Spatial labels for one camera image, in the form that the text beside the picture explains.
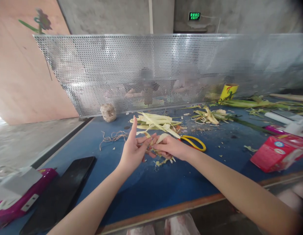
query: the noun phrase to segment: metal mesh screen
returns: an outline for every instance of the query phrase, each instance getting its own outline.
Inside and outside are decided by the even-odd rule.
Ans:
[[[34,35],[81,117],[111,103],[121,113],[303,86],[303,34]]]

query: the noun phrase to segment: scissors handle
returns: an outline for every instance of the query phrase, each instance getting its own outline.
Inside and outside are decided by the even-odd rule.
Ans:
[[[181,139],[186,140],[187,142],[189,142],[195,149],[201,151],[201,152],[205,152],[206,151],[206,145],[201,142],[198,138],[193,137],[193,136],[189,136],[189,135],[183,135],[181,136]],[[193,139],[196,140],[197,142],[199,142],[201,144],[201,146],[203,147],[202,149],[200,149],[199,147],[197,147],[192,141],[190,141],[189,139]]]

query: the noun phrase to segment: pink box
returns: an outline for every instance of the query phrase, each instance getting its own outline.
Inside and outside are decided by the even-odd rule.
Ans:
[[[269,137],[250,159],[264,172],[287,169],[303,157],[303,139],[291,134]]]

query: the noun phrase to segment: green exit sign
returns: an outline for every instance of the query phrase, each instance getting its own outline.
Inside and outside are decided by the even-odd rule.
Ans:
[[[200,20],[200,12],[190,12],[188,14],[188,20],[199,21]]]

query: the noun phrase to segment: concrete pillar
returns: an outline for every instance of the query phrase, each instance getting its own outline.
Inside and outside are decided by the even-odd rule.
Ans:
[[[58,1],[72,34],[150,33],[148,0]]]
[[[174,0],[149,0],[149,7],[152,5],[152,19],[150,18],[152,20],[151,33],[173,33],[174,2]]]

